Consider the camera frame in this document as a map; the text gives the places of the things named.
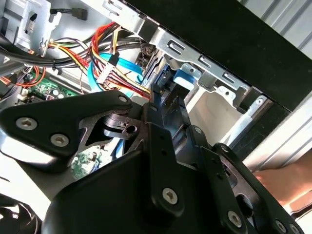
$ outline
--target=cable connector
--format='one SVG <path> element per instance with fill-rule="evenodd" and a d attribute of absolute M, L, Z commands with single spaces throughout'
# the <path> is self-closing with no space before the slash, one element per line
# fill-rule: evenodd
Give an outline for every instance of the cable connector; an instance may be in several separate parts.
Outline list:
<path fill-rule="evenodd" d="M 72 16 L 78 18 L 79 20 L 88 20 L 88 10 L 82 8 L 73 8 Z"/>
<path fill-rule="evenodd" d="M 105 65 L 104 70 L 101 72 L 97 79 L 97 83 L 103 84 L 106 81 L 109 74 L 117 66 L 118 61 L 119 53 L 117 52 L 109 58 L 108 63 Z"/>
<path fill-rule="evenodd" d="M 18 82 L 18 75 L 17 74 L 13 74 L 10 77 L 10 83 L 8 83 L 6 85 L 6 87 L 8 87 L 9 89 L 12 89 L 16 85 L 17 82 Z"/>
<path fill-rule="evenodd" d="M 111 65 L 113 65 L 114 67 L 116 67 L 118 61 L 119 61 L 119 53 L 116 52 L 114 55 L 112 55 L 112 56 L 109 58 L 108 63 L 110 63 Z"/>

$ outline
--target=ribbed metal panel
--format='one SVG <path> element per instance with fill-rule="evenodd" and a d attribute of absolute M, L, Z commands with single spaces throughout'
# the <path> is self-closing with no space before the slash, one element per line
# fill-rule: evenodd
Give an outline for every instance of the ribbed metal panel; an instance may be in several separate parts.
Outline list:
<path fill-rule="evenodd" d="M 312 59 L 312 0 L 239 0 Z"/>

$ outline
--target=yellow wire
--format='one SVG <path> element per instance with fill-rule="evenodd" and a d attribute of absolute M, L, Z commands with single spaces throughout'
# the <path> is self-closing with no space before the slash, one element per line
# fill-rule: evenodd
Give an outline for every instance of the yellow wire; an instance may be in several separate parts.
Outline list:
<path fill-rule="evenodd" d="M 65 50 L 64 48 L 62 48 L 62 46 L 59 46 L 57 44 L 49 44 L 49 46 L 55 47 L 60 49 L 61 51 L 63 51 L 65 54 L 67 54 L 70 58 L 72 58 L 72 60 L 75 61 L 75 63 L 82 69 L 85 70 L 85 67 L 71 54 L 69 53 L 67 50 Z"/>
<path fill-rule="evenodd" d="M 119 29 L 116 29 L 116 30 L 114 31 L 114 38 L 113 38 L 113 54 L 116 53 L 117 39 L 118 39 L 118 30 L 119 30 Z"/>
<path fill-rule="evenodd" d="M 94 48 L 92 48 L 92 50 L 93 50 L 94 56 L 95 56 L 97 59 L 99 59 L 100 61 L 102 61 L 104 64 L 107 64 L 107 61 L 106 61 L 105 59 L 101 58 L 101 57 L 95 52 Z M 126 75 L 123 74 L 118 68 L 115 67 L 114 70 L 116 70 L 117 73 L 118 73 L 120 76 L 122 76 L 128 83 L 130 83 L 130 84 L 132 84 L 133 86 L 135 86 L 136 88 L 138 88 L 138 89 L 140 89 L 140 90 L 143 90 L 144 92 L 150 94 L 150 91 L 149 91 L 148 89 L 144 88 L 143 86 L 141 86 L 141 85 L 135 83 L 134 81 L 132 81 L 131 79 L 129 79 L 128 77 L 126 77 Z"/>

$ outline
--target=capacitor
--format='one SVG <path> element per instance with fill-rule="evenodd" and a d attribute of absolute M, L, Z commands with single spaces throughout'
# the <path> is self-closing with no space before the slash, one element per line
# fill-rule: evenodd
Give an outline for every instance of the capacitor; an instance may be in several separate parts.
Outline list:
<path fill-rule="evenodd" d="M 54 96 L 57 96 L 57 95 L 59 95 L 59 91 L 58 91 L 57 89 L 55 89 L 55 90 L 52 91 L 52 94 L 53 94 Z"/>

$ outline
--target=cooling fan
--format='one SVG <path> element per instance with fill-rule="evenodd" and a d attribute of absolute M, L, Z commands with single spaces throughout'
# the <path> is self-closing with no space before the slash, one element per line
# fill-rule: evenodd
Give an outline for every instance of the cooling fan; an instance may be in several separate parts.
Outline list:
<path fill-rule="evenodd" d="M 39 234 L 40 223 L 28 205 L 0 195 L 0 233 Z"/>

